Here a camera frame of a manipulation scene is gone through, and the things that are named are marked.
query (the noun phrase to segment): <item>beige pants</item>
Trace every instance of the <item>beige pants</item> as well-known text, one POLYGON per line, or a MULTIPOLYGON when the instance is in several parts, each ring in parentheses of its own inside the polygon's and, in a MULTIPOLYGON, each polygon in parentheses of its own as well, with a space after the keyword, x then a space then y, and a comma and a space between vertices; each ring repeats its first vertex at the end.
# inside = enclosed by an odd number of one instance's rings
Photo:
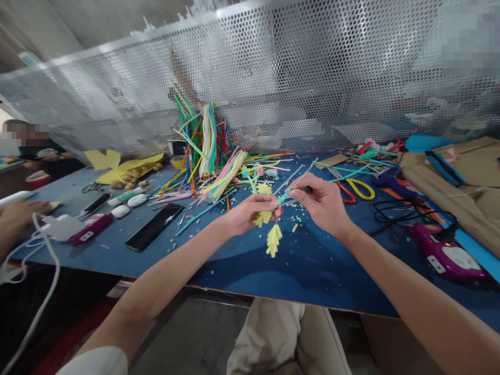
POLYGON ((328 309, 255 298, 228 375, 352 375, 328 309))

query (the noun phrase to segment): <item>white sleeve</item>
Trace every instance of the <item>white sleeve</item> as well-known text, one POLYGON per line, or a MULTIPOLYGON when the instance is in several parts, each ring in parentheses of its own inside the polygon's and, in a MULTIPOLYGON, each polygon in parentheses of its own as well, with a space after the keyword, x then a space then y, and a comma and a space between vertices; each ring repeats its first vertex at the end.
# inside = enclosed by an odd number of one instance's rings
POLYGON ((125 353, 115 346, 92 349, 72 359, 56 375, 127 375, 125 353))

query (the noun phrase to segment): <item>scissors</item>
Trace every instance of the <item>scissors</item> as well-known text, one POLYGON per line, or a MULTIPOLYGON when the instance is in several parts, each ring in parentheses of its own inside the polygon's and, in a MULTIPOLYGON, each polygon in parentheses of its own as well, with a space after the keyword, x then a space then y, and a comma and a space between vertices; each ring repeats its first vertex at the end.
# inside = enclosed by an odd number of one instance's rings
POLYGON ((103 186, 102 184, 98 184, 97 182, 92 182, 91 184, 88 184, 82 189, 82 193, 85 194, 93 190, 103 192, 104 189, 102 186, 103 186))
MULTIPOLYGON (((342 177, 342 175, 340 174, 340 172, 334 168, 334 167, 327 167, 328 171, 334 175, 336 178, 340 178, 342 177)), ((351 187, 353 188, 354 192, 361 198, 361 199, 364 199, 366 201, 371 201, 373 198, 375 198, 375 191, 367 184, 365 184, 364 182, 362 181, 359 181, 359 180, 355 180, 355 179, 345 179, 346 182, 349 183, 349 185, 351 185, 351 187), (366 190, 368 190, 368 192, 370 193, 369 196, 366 196, 364 195, 361 191, 359 191, 358 187, 356 185, 361 185, 363 186, 366 190)), ((353 204, 356 202, 356 197, 354 196, 354 194, 352 194, 348 189, 346 189, 342 184, 341 184, 341 181, 335 181, 335 183, 343 190, 345 191, 349 197, 351 197, 350 199, 344 199, 342 198, 342 201, 344 203, 347 203, 347 204, 353 204)))

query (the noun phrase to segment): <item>black cable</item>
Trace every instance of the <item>black cable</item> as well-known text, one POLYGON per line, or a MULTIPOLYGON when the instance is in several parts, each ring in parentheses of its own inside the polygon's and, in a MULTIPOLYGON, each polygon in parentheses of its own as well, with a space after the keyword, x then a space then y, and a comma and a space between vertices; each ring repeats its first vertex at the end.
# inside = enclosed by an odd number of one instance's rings
POLYGON ((373 205, 373 208, 375 209, 375 213, 374 213, 375 220, 380 222, 380 223, 385 223, 385 226, 370 233, 370 236, 375 236, 377 234, 380 234, 393 225, 402 226, 402 225, 400 225, 401 222, 415 220, 415 219, 419 219, 422 217, 427 217, 430 214, 446 214, 446 215, 449 215, 450 217, 452 217, 453 222, 449 225, 448 228, 443 229, 443 231, 445 231, 444 235, 446 235, 448 233, 450 233, 450 234, 452 233, 454 235, 455 231, 458 228, 458 220, 457 220, 456 216, 453 215, 449 211, 439 209, 439 210, 432 210, 432 211, 429 211, 426 213, 417 212, 417 208, 430 209, 428 205, 424 205, 424 204, 420 204, 420 203, 416 203, 416 202, 405 201, 404 199, 393 199, 391 201, 375 202, 372 205, 373 205), (388 207, 383 207, 383 208, 379 207, 380 205, 390 204, 390 203, 398 203, 398 204, 388 206, 388 207), (401 208, 401 207, 412 207, 413 211, 409 212, 408 214, 402 215, 398 218, 391 218, 385 214, 385 211, 387 211, 387 210, 392 210, 394 208, 401 208))

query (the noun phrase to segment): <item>floor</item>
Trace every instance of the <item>floor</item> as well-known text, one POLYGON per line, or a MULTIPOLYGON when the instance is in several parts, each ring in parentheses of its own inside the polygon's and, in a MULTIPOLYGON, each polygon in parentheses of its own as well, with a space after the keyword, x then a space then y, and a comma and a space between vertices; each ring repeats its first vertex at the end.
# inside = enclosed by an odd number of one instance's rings
MULTIPOLYGON (((158 329, 153 328, 142 345, 130 374, 225 374, 248 308, 191 297, 173 305, 159 317, 158 329)), ((380 374, 358 315, 334 313, 332 317, 353 375, 380 374)))

